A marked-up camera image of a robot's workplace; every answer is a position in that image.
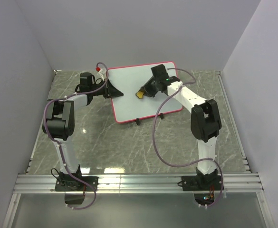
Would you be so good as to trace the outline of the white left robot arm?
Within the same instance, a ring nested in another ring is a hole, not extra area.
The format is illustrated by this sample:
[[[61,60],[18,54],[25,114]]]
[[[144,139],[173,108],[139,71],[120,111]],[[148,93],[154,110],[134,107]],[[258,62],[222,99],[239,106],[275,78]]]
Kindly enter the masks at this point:
[[[68,176],[66,185],[72,191],[81,189],[83,179],[77,176],[80,170],[72,145],[75,130],[75,112],[88,106],[95,96],[105,99],[122,97],[124,94],[115,88],[108,78],[98,78],[89,72],[80,74],[80,82],[72,95],[49,100],[43,113],[42,129],[56,147],[60,172]]]

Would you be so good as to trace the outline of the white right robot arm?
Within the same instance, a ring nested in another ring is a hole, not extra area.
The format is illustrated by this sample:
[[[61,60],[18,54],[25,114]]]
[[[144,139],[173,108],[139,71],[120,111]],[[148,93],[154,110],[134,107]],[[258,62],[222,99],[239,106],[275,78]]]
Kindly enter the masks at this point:
[[[140,88],[139,92],[146,97],[155,97],[158,92],[167,95],[155,113],[152,130],[152,143],[159,159],[166,165],[182,168],[197,163],[197,186],[207,190],[213,185],[213,174],[219,169],[215,163],[216,142],[222,128],[218,104],[215,100],[207,100],[187,87],[192,82],[184,83],[176,76],[169,76],[168,70],[163,64],[151,68],[152,77]],[[173,165],[166,162],[159,154],[155,143],[155,125],[161,108],[170,100],[175,99],[191,114],[191,132],[198,143],[198,160],[184,165]]]

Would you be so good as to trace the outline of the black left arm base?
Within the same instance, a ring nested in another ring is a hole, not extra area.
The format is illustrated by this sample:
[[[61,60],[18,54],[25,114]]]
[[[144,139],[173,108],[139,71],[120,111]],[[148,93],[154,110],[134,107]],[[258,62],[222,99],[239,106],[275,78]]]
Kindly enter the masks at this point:
[[[67,194],[64,195],[64,200],[67,205],[81,205],[84,202],[86,192],[97,190],[98,177],[97,176],[83,176],[80,166],[73,175],[81,181],[88,183],[92,188],[86,184],[72,178],[69,174],[62,173],[56,168],[51,169],[51,175],[56,179],[54,191],[56,192],[71,192],[80,191],[80,194]]]

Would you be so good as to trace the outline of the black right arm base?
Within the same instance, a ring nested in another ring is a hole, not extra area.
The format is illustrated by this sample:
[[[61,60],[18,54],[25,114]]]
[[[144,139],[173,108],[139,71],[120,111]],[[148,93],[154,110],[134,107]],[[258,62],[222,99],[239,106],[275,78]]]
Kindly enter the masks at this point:
[[[215,174],[197,174],[196,176],[181,176],[181,180],[177,183],[183,191],[194,191],[194,199],[199,206],[209,207],[215,200],[215,191],[224,190],[221,176]]]

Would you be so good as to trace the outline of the pink framed whiteboard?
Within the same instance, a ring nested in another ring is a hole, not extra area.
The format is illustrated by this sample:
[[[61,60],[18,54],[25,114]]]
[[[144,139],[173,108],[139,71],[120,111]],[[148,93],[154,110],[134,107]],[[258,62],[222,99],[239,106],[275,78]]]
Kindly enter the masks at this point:
[[[163,64],[169,76],[177,76],[172,61],[149,63],[134,66],[123,66],[109,69],[110,83],[123,96],[112,98],[112,109],[117,123],[126,123],[152,118],[167,95],[158,92],[148,97],[141,87],[153,76],[151,68]]]

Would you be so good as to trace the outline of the yellow whiteboard eraser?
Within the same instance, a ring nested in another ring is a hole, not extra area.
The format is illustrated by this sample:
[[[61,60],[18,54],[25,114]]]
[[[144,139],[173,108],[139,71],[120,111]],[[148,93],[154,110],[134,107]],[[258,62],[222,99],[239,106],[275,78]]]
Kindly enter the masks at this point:
[[[144,92],[143,92],[143,91],[138,91],[138,92],[136,92],[135,95],[136,95],[137,98],[143,99],[143,97],[144,97]]]

